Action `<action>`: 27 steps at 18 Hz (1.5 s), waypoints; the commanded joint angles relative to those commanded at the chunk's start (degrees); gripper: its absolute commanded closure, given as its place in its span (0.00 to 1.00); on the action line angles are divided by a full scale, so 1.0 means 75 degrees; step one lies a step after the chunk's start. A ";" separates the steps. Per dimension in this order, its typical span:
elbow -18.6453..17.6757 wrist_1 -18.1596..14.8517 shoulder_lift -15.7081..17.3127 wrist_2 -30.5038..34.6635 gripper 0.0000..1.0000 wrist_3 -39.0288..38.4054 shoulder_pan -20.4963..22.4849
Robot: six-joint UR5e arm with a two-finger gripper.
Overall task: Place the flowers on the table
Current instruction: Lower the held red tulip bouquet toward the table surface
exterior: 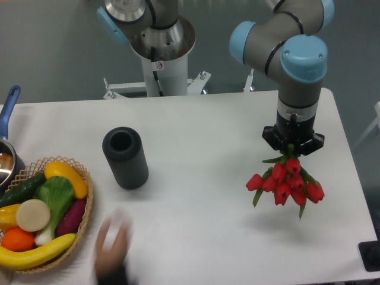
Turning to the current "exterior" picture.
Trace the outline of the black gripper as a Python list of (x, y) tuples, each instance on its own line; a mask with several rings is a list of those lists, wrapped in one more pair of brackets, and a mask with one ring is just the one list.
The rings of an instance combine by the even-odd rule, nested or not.
[(299, 121), (295, 114), (287, 119), (277, 112), (275, 125), (265, 126), (262, 137), (281, 154), (288, 152), (291, 144), (294, 155), (307, 156), (324, 146), (325, 136), (314, 131), (315, 117), (313, 115), (308, 120)]

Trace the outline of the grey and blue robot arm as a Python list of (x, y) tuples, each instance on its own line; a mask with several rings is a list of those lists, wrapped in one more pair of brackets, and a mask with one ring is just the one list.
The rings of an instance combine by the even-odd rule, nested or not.
[[(277, 119), (263, 139), (275, 150), (308, 155), (324, 145), (314, 120), (327, 71), (328, 50), (316, 33), (334, 15), (333, 1), (272, 1), (273, 18), (240, 23), (229, 40), (241, 64), (279, 85)], [(177, 1), (104, 1), (99, 22), (116, 42), (129, 42), (140, 57), (147, 95), (190, 93), (188, 54), (195, 44), (192, 24), (178, 13)]]

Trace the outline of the blurred human hand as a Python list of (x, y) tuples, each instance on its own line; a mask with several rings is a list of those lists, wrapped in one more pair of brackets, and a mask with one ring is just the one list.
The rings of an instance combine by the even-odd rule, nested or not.
[(129, 284), (126, 258), (131, 244), (130, 225), (121, 208), (116, 208), (101, 225), (94, 247), (97, 284)]

